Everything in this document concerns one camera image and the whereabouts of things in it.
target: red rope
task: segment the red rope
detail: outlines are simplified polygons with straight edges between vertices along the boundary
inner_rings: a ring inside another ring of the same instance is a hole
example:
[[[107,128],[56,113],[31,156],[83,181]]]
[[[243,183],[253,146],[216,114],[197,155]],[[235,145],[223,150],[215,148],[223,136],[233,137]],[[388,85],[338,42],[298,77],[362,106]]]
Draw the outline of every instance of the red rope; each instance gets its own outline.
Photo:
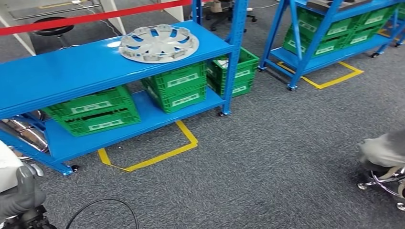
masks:
[[[165,3],[138,6],[138,7],[134,7],[134,8],[112,11],[112,12],[107,12],[107,13],[98,13],[98,14],[78,16],[78,17],[73,17],[73,18],[59,19],[59,20],[54,20],[54,21],[44,21],[44,22],[39,22],[39,23],[5,27],[5,28],[0,28],[0,36],[10,35],[13,33],[30,32],[30,31],[35,31],[35,30],[55,28],[55,27],[61,27],[61,26],[66,26],[66,25],[74,25],[74,24],[91,22],[91,21],[105,20],[108,18],[116,18],[116,17],[136,14],[136,13],[143,13],[143,12],[154,11],[154,10],[162,10],[165,8],[170,8],[170,7],[175,7],[175,6],[189,5],[190,3],[191,3],[191,0],[177,0],[177,1],[170,1],[170,2],[165,2]]]

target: blue metal shelf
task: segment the blue metal shelf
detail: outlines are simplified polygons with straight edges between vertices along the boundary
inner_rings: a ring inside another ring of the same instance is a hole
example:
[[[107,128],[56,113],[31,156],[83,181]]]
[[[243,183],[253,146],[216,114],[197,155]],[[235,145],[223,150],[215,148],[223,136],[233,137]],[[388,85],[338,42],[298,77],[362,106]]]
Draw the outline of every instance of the blue metal shelf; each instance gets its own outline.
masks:
[[[138,108],[141,123],[112,129],[83,137],[73,137],[54,120],[45,123],[46,139],[55,162],[64,162],[73,158],[94,152],[105,146],[121,142],[128,138],[138,136],[148,131],[160,128],[195,114],[221,106],[225,100],[214,91],[207,88],[207,99],[204,102],[188,106],[171,114],[166,114],[156,106],[145,92],[133,94],[133,99]]]
[[[200,112],[222,106],[225,115],[231,113],[232,87],[242,43],[248,0],[238,0],[233,7],[231,32],[223,41],[201,26],[201,0],[192,1],[193,21],[176,23],[188,28],[200,41],[198,50],[176,62],[146,64],[125,59],[118,53],[120,37],[50,52],[13,62],[0,63],[0,119],[24,114],[36,126],[44,127],[50,154],[31,147],[27,142],[0,128],[0,139],[26,156],[64,175],[73,173],[64,161],[93,152],[119,141],[140,135]],[[204,102],[185,107],[172,114],[157,108],[145,92],[133,95],[141,123],[83,137],[73,137],[55,121],[46,123],[28,115],[30,111],[98,92],[145,77],[170,71],[196,62],[228,54],[225,93],[220,98],[207,89]]]
[[[310,72],[316,71],[336,62],[345,60],[351,56],[358,55],[369,49],[381,46],[387,42],[389,42],[389,38],[381,35],[376,35],[367,42],[347,47],[336,52],[325,54],[320,57],[312,58],[309,60],[307,66],[305,66],[302,74],[308,74]],[[294,53],[284,49],[283,47],[271,50],[270,56],[276,57],[277,59],[281,60],[286,65],[294,69],[298,66],[299,63],[298,57]]]
[[[312,9],[306,6],[307,0],[295,0],[297,6],[303,7],[305,9],[314,11],[316,13],[325,15],[325,12]],[[364,14],[373,10],[381,9],[387,6],[397,4],[399,2],[405,2],[405,0],[373,0],[371,2],[353,7],[351,9],[343,10],[334,14],[332,21],[340,21],[346,18],[351,18],[360,14]]]
[[[314,9],[310,9],[306,6],[306,0],[281,0],[277,8],[276,15],[274,16],[273,24],[271,25],[270,33],[267,38],[267,42],[264,48],[264,53],[260,61],[259,69],[264,70],[267,65],[270,65],[287,76],[291,78],[291,81],[288,84],[288,89],[295,90],[297,88],[297,82],[303,74],[308,74],[312,71],[321,69],[333,63],[345,60],[354,55],[360,54],[366,50],[381,46],[376,53],[373,54],[373,57],[382,54],[385,48],[393,41],[393,39],[405,28],[405,22],[401,23],[394,31],[389,38],[384,36],[375,35],[369,41],[352,45],[346,47],[342,50],[334,51],[328,54],[324,54],[319,57],[312,58],[316,48],[319,46],[322,37],[325,35],[326,31],[334,21],[343,20],[345,18],[350,18],[356,15],[364,14],[373,10],[391,6],[396,3],[405,2],[405,0],[373,0],[366,4],[353,7],[351,9],[338,11],[338,7],[343,0],[334,0],[332,5],[326,12],[319,12]],[[305,53],[301,52],[301,38],[299,33],[298,26],[298,15],[297,7],[303,7],[324,15],[324,18],[316,30],[313,38],[311,39],[311,44],[307,48]],[[296,44],[297,54],[287,51],[284,48],[271,49],[277,30],[281,23],[282,16],[286,9],[291,10],[291,21],[292,28],[294,33],[294,42]],[[294,73],[290,73],[285,69],[278,66],[276,63],[272,62],[270,57],[275,57],[283,61],[290,68],[294,69]]]
[[[193,21],[175,25],[188,28],[200,40],[195,54],[177,62],[148,64],[129,61],[118,53],[117,46],[121,38],[115,37],[0,64],[0,73],[7,76],[2,78],[2,83],[7,87],[0,91],[0,119],[232,51],[232,45]]]

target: yellow floor tape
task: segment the yellow floor tape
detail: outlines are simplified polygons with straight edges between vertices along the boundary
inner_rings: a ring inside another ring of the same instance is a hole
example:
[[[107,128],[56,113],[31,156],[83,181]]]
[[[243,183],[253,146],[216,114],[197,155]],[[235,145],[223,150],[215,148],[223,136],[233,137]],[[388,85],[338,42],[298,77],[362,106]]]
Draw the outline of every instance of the yellow floor tape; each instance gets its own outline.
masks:
[[[386,31],[388,31],[388,30],[386,30],[386,29],[380,29],[380,31],[378,31],[378,34],[380,34],[380,35],[382,35],[382,36],[384,36],[384,37],[390,37],[389,34],[385,33]]]
[[[295,73],[294,70],[292,70],[292,69],[288,68],[287,66],[283,65],[283,63],[284,63],[284,62],[278,62],[277,65],[280,66],[280,67],[282,67],[282,68],[284,68],[285,70],[287,70],[287,71],[289,71],[289,72],[291,72],[291,73]],[[342,77],[340,77],[340,78],[337,78],[337,79],[335,79],[335,80],[331,80],[331,81],[329,81],[329,82],[322,83],[322,84],[317,84],[317,83],[315,83],[314,81],[308,79],[308,78],[305,77],[305,76],[301,76],[301,79],[303,79],[304,81],[306,81],[307,83],[311,84],[312,86],[314,86],[314,87],[316,87],[316,88],[318,88],[318,89],[323,89],[323,88],[325,88],[325,87],[329,87],[329,86],[335,85],[335,84],[337,84],[337,83],[343,82],[343,81],[345,81],[345,80],[348,80],[348,79],[350,79],[350,78],[353,78],[353,77],[355,77],[355,76],[357,76],[357,75],[360,75],[360,74],[362,74],[362,73],[364,72],[364,71],[362,71],[362,70],[360,70],[360,69],[357,69],[357,68],[355,68],[355,67],[353,67],[353,66],[351,66],[351,65],[348,65],[348,64],[346,64],[346,63],[344,63],[344,62],[338,62],[338,63],[341,64],[341,65],[343,65],[343,66],[345,66],[346,68],[352,70],[353,72],[352,72],[352,73],[349,73],[349,74],[347,74],[347,75],[344,75],[344,76],[342,76]]]
[[[162,161],[164,159],[167,159],[167,158],[169,158],[171,156],[174,156],[174,155],[180,154],[182,152],[185,152],[185,151],[187,151],[189,149],[195,148],[197,146],[197,144],[198,144],[198,140],[194,137],[194,135],[191,133],[191,131],[186,127],[186,125],[184,125],[184,123],[182,121],[177,121],[176,124],[181,129],[183,134],[187,137],[187,139],[190,141],[189,144],[187,144],[185,146],[182,146],[182,147],[180,147],[178,149],[172,150],[170,152],[167,152],[165,154],[156,156],[156,157],[154,157],[152,159],[140,162],[140,163],[135,164],[133,166],[130,166],[128,168],[121,168],[121,167],[118,167],[118,166],[115,166],[115,165],[111,164],[111,161],[110,161],[110,158],[108,158],[106,149],[101,148],[101,149],[98,150],[98,155],[100,156],[101,162],[103,162],[106,165],[125,170],[127,172],[132,172],[132,171],[134,171],[136,169],[153,165],[153,164],[155,164],[157,162],[160,162],[160,161]]]

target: shelf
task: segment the shelf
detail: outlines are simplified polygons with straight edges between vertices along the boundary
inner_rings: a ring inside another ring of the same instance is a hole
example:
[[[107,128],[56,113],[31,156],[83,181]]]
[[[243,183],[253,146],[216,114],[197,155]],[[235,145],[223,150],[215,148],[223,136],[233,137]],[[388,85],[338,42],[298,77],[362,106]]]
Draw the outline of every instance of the shelf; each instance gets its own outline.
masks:
[[[200,41],[192,56],[171,63],[130,61],[118,53],[120,37],[0,63],[0,119],[9,118],[86,94],[136,81],[229,53],[224,42],[193,21],[174,24],[189,29]]]
[[[345,60],[349,57],[358,55],[358,54],[365,52],[369,49],[372,49],[374,47],[386,44],[389,41],[390,41],[390,39],[387,37],[384,37],[381,35],[375,35],[372,39],[370,39],[367,42],[363,42],[361,44],[353,45],[353,46],[338,50],[336,52],[331,52],[329,54],[325,54],[325,55],[322,55],[322,56],[319,56],[316,58],[312,58],[308,62],[307,67],[304,70],[303,74],[308,74],[310,72],[321,69],[321,68],[331,65],[333,63]],[[270,56],[274,56],[275,58],[284,62],[286,65],[292,67],[293,69],[296,69],[298,66],[298,57],[294,53],[292,53],[282,47],[271,50]]]
[[[45,123],[46,138],[55,162],[71,160],[224,104],[224,100],[210,88],[207,88],[207,99],[204,102],[185,107],[171,114],[166,114],[157,107],[145,91],[133,94],[133,99],[141,117],[141,123],[138,124],[83,137],[73,137],[54,120],[47,121]]]
[[[326,12],[322,12],[316,9],[308,8],[306,6],[307,0],[295,0],[296,4],[300,7],[303,7],[305,9],[314,11],[316,13],[325,15]],[[360,14],[364,14],[373,10],[381,9],[387,6],[394,5],[399,2],[404,2],[400,0],[372,0],[371,2],[347,9],[347,10],[342,10],[338,13],[336,13],[333,17],[333,21],[340,21],[346,18],[351,18]]]

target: black cable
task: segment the black cable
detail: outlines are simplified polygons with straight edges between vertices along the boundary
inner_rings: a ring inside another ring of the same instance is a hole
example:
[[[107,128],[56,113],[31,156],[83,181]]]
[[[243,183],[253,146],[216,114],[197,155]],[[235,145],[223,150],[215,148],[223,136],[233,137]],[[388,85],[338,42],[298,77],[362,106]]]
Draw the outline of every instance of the black cable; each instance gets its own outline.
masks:
[[[89,206],[91,206],[91,205],[93,205],[93,204],[95,204],[95,203],[97,203],[97,202],[105,201],[105,200],[118,201],[118,202],[120,202],[120,203],[123,203],[125,206],[127,206],[127,207],[129,208],[129,210],[131,211],[132,216],[134,217],[134,220],[135,220],[135,229],[139,229],[138,219],[137,219],[137,216],[135,215],[134,210],[132,210],[132,208],[131,208],[127,203],[125,203],[124,201],[121,201],[121,200],[119,200],[119,199],[113,199],[113,198],[99,199],[99,200],[96,200],[96,201],[94,201],[94,202],[92,202],[92,203],[90,203],[90,204],[88,204],[88,205],[82,207],[82,208],[81,208],[80,210],[78,210],[78,211],[73,215],[73,217],[69,220],[69,223],[67,223],[67,226],[66,226],[65,229],[69,229],[70,225],[73,223],[73,220],[74,220],[74,219],[77,217],[77,215],[79,215],[80,212],[82,212],[84,209],[88,208]]]

